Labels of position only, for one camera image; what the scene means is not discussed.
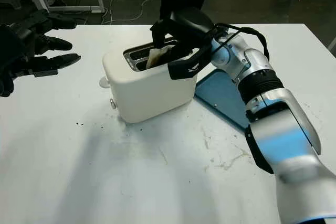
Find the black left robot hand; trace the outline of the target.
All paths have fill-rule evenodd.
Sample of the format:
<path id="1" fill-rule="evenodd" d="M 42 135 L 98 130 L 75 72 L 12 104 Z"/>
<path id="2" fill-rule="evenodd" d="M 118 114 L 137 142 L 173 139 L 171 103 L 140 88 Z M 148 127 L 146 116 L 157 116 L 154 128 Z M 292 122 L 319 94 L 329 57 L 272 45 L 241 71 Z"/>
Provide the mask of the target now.
<path id="1" fill-rule="evenodd" d="M 47 36 L 58 29 L 74 29 L 77 23 L 64 15 L 49 13 L 45 9 L 30 14 L 26 19 L 11 25 L 1 25 L 1 97 L 14 91 L 14 80 L 33 75 L 57 75 L 58 70 L 81 59 L 78 54 L 65 54 L 48 58 L 49 50 L 68 51 L 72 43 Z"/>

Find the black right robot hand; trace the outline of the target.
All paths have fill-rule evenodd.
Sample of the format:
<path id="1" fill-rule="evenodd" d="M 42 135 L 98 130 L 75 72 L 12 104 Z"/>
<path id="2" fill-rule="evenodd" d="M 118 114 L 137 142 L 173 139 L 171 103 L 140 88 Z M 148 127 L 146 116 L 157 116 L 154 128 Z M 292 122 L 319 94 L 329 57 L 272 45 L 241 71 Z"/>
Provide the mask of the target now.
<path id="1" fill-rule="evenodd" d="M 170 12 L 151 28 L 153 48 L 146 67 L 156 67 L 186 57 L 212 41 L 214 23 L 195 7 Z"/>

